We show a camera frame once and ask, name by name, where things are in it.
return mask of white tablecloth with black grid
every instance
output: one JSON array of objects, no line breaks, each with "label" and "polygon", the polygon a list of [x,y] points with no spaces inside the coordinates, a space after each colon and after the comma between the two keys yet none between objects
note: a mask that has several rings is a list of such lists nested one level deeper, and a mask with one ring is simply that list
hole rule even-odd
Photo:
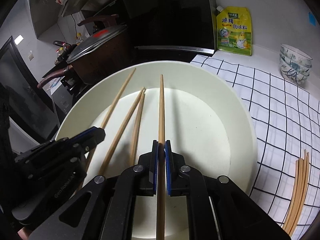
[{"label": "white tablecloth with black grid", "polygon": [[310,152],[307,197],[292,239],[299,239],[320,209],[319,101],[270,73],[197,55],[191,64],[217,74],[243,99],[258,138],[258,173],[250,197],[280,226],[292,196],[295,161]]}]

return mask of chicken bouillon pouch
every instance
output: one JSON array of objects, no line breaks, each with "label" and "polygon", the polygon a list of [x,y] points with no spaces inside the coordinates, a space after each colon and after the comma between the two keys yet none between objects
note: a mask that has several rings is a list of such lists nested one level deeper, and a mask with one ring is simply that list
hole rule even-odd
[{"label": "chicken bouillon pouch", "polygon": [[219,50],[251,55],[251,17],[247,8],[228,6],[217,16]]}]

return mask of chopstick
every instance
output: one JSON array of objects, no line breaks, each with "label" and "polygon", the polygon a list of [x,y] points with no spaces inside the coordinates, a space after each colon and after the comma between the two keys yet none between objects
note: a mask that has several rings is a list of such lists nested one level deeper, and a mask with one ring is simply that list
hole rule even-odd
[{"label": "chopstick", "polygon": [[293,185],[292,199],[289,211],[285,219],[283,230],[292,236],[299,221],[303,204],[307,195],[309,177],[309,153],[304,150],[304,159],[299,158],[296,161],[296,173]]},{"label": "chopstick", "polygon": [[158,134],[158,182],[157,182],[157,223],[156,240],[164,240],[164,82],[163,75],[160,76],[160,100],[159,100],[159,134]]},{"label": "chopstick", "polygon": [[127,124],[129,122],[133,112],[135,111],[143,92],[144,92],[144,87],[141,89],[140,93],[138,94],[137,98],[135,99],[135,101],[133,102],[131,108],[129,109],[127,115],[125,116],[125,118],[124,118],[124,120],[123,120],[123,122],[122,122],[122,124],[121,124],[121,126],[120,126],[120,128],[119,128],[119,130],[118,130],[118,132],[117,132],[117,134],[115,136],[115,138],[113,139],[113,141],[111,143],[111,146],[110,146],[110,148],[109,148],[109,150],[108,150],[108,152],[107,152],[107,154],[106,154],[106,156],[105,156],[105,158],[104,158],[104,160],[103,160],[103,162],[101,164],[101,167],[100,167],[100,170],[99,170],[98,174],[103,175],[104,172],[105,172],[105,169],[109,165],[111,157],[113,156],[113,153],[116,150],[116,147],[117,147],[118,142],[119,142],[119,140],[120,140],[120,138],[121,138],[121,136],[122,136],[122,134],[124,132],[124,129],[127,127]]},{"label": "chopstick", "polygon": [[140,98],[140,102],[139,102],[139,107],[138,107],[136,120],[134,122],[132,140],[131,140],[131,147],[130,147],[130,159],[129,159],[129,165],[130,166],[134,165],[134,161],[135,161],[135,157],[136,157],[138,136],[139,136],[139,128],[140,128],[140,122],[141,122],[141,116],[142,116],[144,97],[145,97],[145,93],[142,93],[141,98]]},{"label": "chopstick", "polygon": [[[105,127],[106,127],[106,125],[107,125],[107,123],[108,123],[108,121],[109,121],[109,119],[110,119],[110,116],[111,116],[111,114],[113,113],[113,110],[114,110],[115,107],[116,107],[116,104],[118,103],[120,97],[122,96],[123,91],[124,91],[125,88],[127,87],[128,83],[129,83],[130,79],[132,78],[132,76],[133,76],[133,74],[134,74],[135,71],[136,71],[136,68],[134,68],[134,69],[131,71],[131,73],[128,75],[128,77],[126,78],[126,80],[125,80],[124,83],[122,84],[119,92],[117,93],[116,97],[113,99],[112,104],[111,104],[108,112],[106,113],[106,115],[105,115],[105,117],[104,117],[104,119],[103,119],[103,121],[102,121],[102,123],[101,123],[101,125],[100,125],[100,127],[101,127],[102,129],[105,129]],[[85,161],[85,171],[86,171],[86,172],[88,171],[88,168],[89,168],[89,165],[90,165],[90,163],[91,163],[91,160],[92,160],[92,157],[93,157],[93,154],[94,154],[95,150],[96,150],[96,149],[94,148],[94,149],[92,149],[92,150],[89,151],[88,157],[87,157],[87,159],[86,159],[86,161]],[[80,189],[82,188],[83,182],[84,182],[84,181],[81,182],[81,184],[79,185],[79,187],[78,187],[77,190],[80,190]]]},{"label": "chopstick", "polygon": [[289,231],[289,236],[291,237],[293,235],[293,232],[297,226],[297,223],[299,221],[301,212],[302,212],[302,208],[303,208],[303,204],[306,200],[306,195],[307,195],[307,186],[308,186],[308,177],[309,177],[309,153],[306,153],[306,150],[304,152],[304,165],[303,165],[303,170],[304,170],[304,174],[303,174],[303,192],[301,194],[301,201],[299,203],[299,209],[297,212],[297,215],[294,219],[293,225],[291,230]]}]

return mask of bowl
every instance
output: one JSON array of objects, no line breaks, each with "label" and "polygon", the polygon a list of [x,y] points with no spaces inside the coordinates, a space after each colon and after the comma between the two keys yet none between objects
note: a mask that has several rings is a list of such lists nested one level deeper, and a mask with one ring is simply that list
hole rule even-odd
[{"label": "bowl", "polygon": [[295,47],[287,44],[281,44],[280,53],[299,65],[307,68],[312,68],[312,58],[308,54]]},{"label": "bowl", "polygon": [[[105,128],[105,140],[92,157],[84,184],[97,175],[100,165],[125,115],[142,86],[146,90],[139,130],[136,163],[151,151],[158,139],[160,74],[164,75],[165,139],[172,151],[182,154],[186,164],[203,175],[227,175],[244,192],[250,192],[257,167],[257,137],[252,119],[233,88],[217,75],[178,61],[155,61],[136,68]],[[108,107],[133,67],[121,70],[92,87],[71,109],[56,139],[71,137],[100,126]],[[135,114],[130,119],[106,177],[119,175],[129,167],[129,148]],[[165,239],[188,238],[186,198],[166,196]],[[132,239],[156,238],[156,196],[137,196]]]},{"label": "bowl", "polygon": [[303,84],[307,81],[309,75],[304,76],[303,74],[297,72],[295,69],[293,69],[290,65],[288,65],[281,57],[280,55],[280,69],[282,76],[284,78],[289,79],[295,84]]},{"label": "bowl", "polygon": [[293,60],[289,59],[287,56],[284,54],[280,53],[280,57],[282,60],[284,60],[290,67],[292,67],[294,70],[296,70],[298,73],[304,75],[304,76],[309,76],[310,75],[310,70],[311,67],[306,67],[304,65],[297,64]]}]

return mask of floral patterned bowl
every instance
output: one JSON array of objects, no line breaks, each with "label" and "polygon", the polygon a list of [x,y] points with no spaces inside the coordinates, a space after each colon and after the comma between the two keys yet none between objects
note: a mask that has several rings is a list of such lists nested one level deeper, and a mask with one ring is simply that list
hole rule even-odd
[{"label": "floral patterned bowl", "polygon": [[295,63],[307,68],[312,68],[312,58],[303,51],[287,44],[281,44],[280,53],[288,57]]},{"label": "floral patterned bowl", "polygon": [[293,69],[290,65],[288,65],[280,56],[280,69],[281,73],[284,78],[287,78],[291,80],[295,84],[303,84],[307,81],[307,78],[309,75],[302,75],[301,73],[297,72],[295,69]]},{"label": "floral patterned bowl", "polygon": [[282,53],[280,53],[280,58],[282,58],[290,67],[292,67],[294,70],[296,70],[300,74],[304,76],[308,76],[310,74],[311,67],[306,67],[306,66],[297,64],[293,60],[283,55]]}]

